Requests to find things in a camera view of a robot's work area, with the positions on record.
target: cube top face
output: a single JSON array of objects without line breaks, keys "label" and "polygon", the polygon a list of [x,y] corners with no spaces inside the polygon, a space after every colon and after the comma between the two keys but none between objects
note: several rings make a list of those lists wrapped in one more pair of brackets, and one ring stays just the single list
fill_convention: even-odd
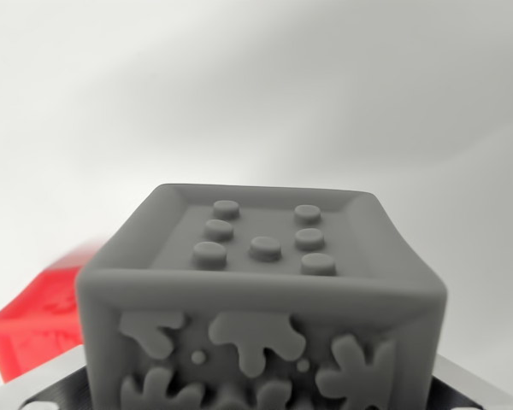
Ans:
[{"label": "cube top face", "polygon": [[162,185],[111,242],[95,268],[437,284],[362,192]]},{"label": "cube top face", "polygon": [[97,410],[418,410],[445,306],[340,190],[162,185],[77,285]]}]

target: cylindrical bump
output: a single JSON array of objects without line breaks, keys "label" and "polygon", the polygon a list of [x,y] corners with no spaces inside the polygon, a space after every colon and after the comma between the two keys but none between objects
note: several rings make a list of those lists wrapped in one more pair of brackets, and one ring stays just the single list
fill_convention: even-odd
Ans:
[{"label": "cylindrical bump", "polygon": [[277,261],[281,257],[281,245],[272,237],[254,237],[249,253],[259,261]]},{"label": "cylindrical bump", "polygon": [[203,234],[211,241],[227,241],[233,237],[233,226],[225,220],[208,220]]},{"label": "cylindrical bump", "polygon": [[316,228],[301,229],[295,233],[294,240],[300,250],[318,250],[325,245],[323,232]]},{"label": "cylindrical bump", "polygon": [[235,220],[239,217],[239,204],[235,201],[217,201],[213,204],[213,215],[218,220]]},{"label": "cylindrical bump", "polygon": [[192,352],[191,360],[194,365],[200,366],[207,361],[207,355],[203,350],[194,350],[194,352]]},{"label": "cylindrical bump", "polygon": [[215,242],[200,242],[194,246],[193,257],[203,269],[220,269],[226,265],[226,248]]},{"label": "cylindrical bump", "polygon": [[315,224],[321,219],[321,210],[315,205],[298,205],[294,208],[294,217],[300,224]]},{"label": "cylindrical bump", "polygon": [[336,264],[334,258],[325,254],[307,254],[302,257],[302,274],[316,276],[334,276]]}]

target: gray cube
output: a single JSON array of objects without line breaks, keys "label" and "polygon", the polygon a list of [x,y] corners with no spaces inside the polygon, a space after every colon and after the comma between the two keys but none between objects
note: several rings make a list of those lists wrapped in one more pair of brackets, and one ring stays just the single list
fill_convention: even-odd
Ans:
[{"label": "gray cube", "polygon": [[446,302],[373,195],[195,184],[77,293],[96,410],[423,410]]}]

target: raised dot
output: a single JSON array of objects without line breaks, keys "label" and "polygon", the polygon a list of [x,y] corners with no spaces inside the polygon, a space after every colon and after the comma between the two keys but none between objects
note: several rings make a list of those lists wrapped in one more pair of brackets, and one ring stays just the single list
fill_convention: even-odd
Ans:
[{"label": "raised dot", "polygon": [[281,245],[272,237],[254,237],[249,253],[260,261],[277,261],[281,257]]},{"label": "raised dot", "polygon": [[227,241],[233,237],[233,226],[225,220],[208,220],[203,234],[212,241]]},{"label": "raised dot", "polygon": [[302,274],[334,276],[336,264],[334,258],[325,254],[307,254],[302,257]]},{"label": "raised dot", "polygon": [[205,269],[219,269],[226,265],[226,248],[215,242],[200,242],[194,246],[196,263]]},{"label": "raised dot", "polygon": [[300,250],[318,250],[325,245],[323,232],[316,228],[301,229],[295,233],[294,239]]},{"label": "raised dot", "polygon": [[217,201],[213,204],[213,215],[219,220],[234,220],[239,217],[239,204],[235,201]]},{"label": "raised dot", "polygon": [[301,373],[306,373],[310,369],[310,362],[308,359],[300,359],[297,362],[297,370]]},{"label": "raised dot", "polygon": [[192,352],[191,359],[194,365],[200,366],[207,361],[207,355],[203,350],[195,350]]},{"label": "raised dot", "polygon": [[294,208],[294,216],[298,223],[315,224],[321,219],[321,210],[315,205],[298,205]]}]

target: cube side face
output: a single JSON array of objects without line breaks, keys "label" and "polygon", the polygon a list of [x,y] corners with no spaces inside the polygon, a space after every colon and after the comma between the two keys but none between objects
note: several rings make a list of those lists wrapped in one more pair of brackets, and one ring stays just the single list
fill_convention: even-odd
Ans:
[{"label": "cube side face", "polygon": [[423,409],[445,308],[373,196],[201,185],[158,188],[78,298],[97,410]]}]

